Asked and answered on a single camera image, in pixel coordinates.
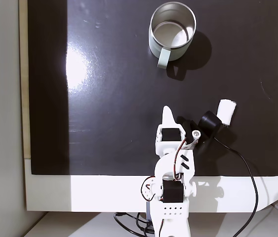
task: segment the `black cable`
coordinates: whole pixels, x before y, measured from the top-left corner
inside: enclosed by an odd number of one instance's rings
[[[131,234],[133,234],[133,235],[135,235],[135,236],[138,236],[138,237],[145,237],[144,235],[139,234],[139,233],[137,233],[137,232],[135,232],[135,231],[129,229],[127,226],[125,226],[123,223],[121,223],[120,220],[118,220],[117,215],[125,215],[125,214],[124,214],[124,213],[118,213],[118,212],[116,212],[116,213],[114,214],[114,219],[115,219],[115,221],[116,221],[122,228],[124,228],[126,231],[130,232]]]
[[[148,227],[149,227],[151,224],[152,224],[152,223],[148,223],[147,226],[146,226],[146,228],[144,228],[143,234],[144,234],[145,237],[148,237],[148,236],[147,236],[147,230],[148,230]]]
[[[154,230],[152,230],[152,229],[146,229],[145,230],[145,228],[144,227],[142,227],[142,226],[140,226],[139,225],[139,221],[141,221],[140,219],[139,219],[139,217],[140,217],[140,212],[138,212],[138,214],[137,214],[137,217],[135,218],[135,224],[137,225],[137,227],[141,230],[141,231],[145,231],[146,233],[148,233],[148,234],[154,234]]]
[[[243,157],[239,152],[237,152],[236,150],[233,150],[232,148],[230,148],[230,147],[224,145],[224,144],[223,144],[222,142],[220,142],[218,139],[216,139],[216,138],[214,138],[214,139],[215,139],[218,143],[220,143],[222,146],[224,146],[226,149],[228,149],[229,151],[231,151],[231,152],[237,154],[239,157],[242,158],[242,160],[244,161],[244,163],[245,163],[245,165],[246,165],[246,167],[247,167],[247,170],[248,170],[248,172],[249,172],[249,175],[251,176],[251,179],[252,179],[252,182],[253,182],[253,186],[254,186],[254,190],[255,190],[255,200],[256,200],[256,201],[255,201],[254,210],[253,210],[251,216],[249,217],[249,219],[247,220],[247,222],[246,222],[246,223],[242,226],[242,228],[239,229],[239,231],[236,232],[236,234],[233,236],[233,237],[236,237],[236,236],[238,236],[238,235],[246,228],[246,226],[251,222],[251,220],[253,219],[253,217],[254,217],[254,215],[255,215],[255,213],[256,213],[257,205],[258,205],[258,192],[257,192],[257,187],[256,187],[256,183],[255,183],[254,177],[253,177],[253,175],[252,175],[252,172],[251,172],[251,170],[250,170],[250,168],[249,168],[249,166],[248,166],[246,160],[244,159],[244,157]]]
[[[134,216],[132,216],[132,215],[130,215],[130,214],[128,214],[128,213],[126,213],[126,212],[122,212],[122,213],[124,213],[125,215],[127,215],[127,216],[129,216],[129,217],[133,218],[134,220],[136,220],[136,219],[137,219],[136,217],[134,217]],[[140,219],[138,219],[138,221],[140,221],[140,222],[142,222],[142,223],[144,223],[144,224],[148,224],[148,223],[150,223],[150,221],[142,221],[142,220],[140,220]]]

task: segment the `cup rim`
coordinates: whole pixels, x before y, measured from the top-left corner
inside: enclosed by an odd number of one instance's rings
[[[194,30],[193,30],[192,36],[191,36],[184,44],[179,45],[179,46],[174,46],[174,47],[169,47],[169,46],[166,46],[166,45],[160,43],[160,42],[156,39],[156,37],[154,36],[153,30],[152,30],[152,20],[153,20],[153,18],[154,18],[155,13],[156,13],[161,7],[163,7],[164,5],[167,5],[167,4],[170,4],[170,3],[179,4],[179,5],[182,5],[182,6],[184,6],[185,8],[187,8],[187,9],[191,12],[191,14],[193,15],[194,22],[195,22],[195,26],[194,26]],[[169,2],[166,2],[166,3],[162,4],[161,6],[159,6],[159,7],[153,12],[153,15],[152,15],[151,20],[150,20],[150,27],[149,27],[149,29],[150,29],[150,31],[151,31],[151,35],[152,35],[153,39],[155,40],[155,42],[156,42],[159,46],[161,46],[161,47],[166,47],[166,48],[170,48],[170,49],[178,49],[178,48],[184,47],[185,45],[187,45],[187,44],[193,39],[193,37],[194,37],[194,35],[195,35],[195,32],[196,32],[196,25],[197,25],[197,24],[196,24],[196,16],[195,16],[194,12],[193,12],[187,5],[185,5],[185,4],[181,3],[181,2],[178,2],[178,1],[169,1]]]

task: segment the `small white object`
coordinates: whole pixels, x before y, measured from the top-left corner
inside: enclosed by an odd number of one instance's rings
[[[231,123],[231,118],[236,108],[236,102],[231,100],[220,100],[217,117],[221,120],[221,122],[229,126]]]
[[[201,136],[201,133],[198,130],[192,132],[194,140],[198,140]]]

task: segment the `wooden board edge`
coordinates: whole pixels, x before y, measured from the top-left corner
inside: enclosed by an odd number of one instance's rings
[[[19,47],[24,159],[31,158],[29,117],[28,2],[19,0]]]

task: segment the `white foam block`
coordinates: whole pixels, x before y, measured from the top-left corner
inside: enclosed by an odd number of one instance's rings
[[[217,117],[224,125],[230,125],[236,105],[236,102],[231,100],[220,100]]]

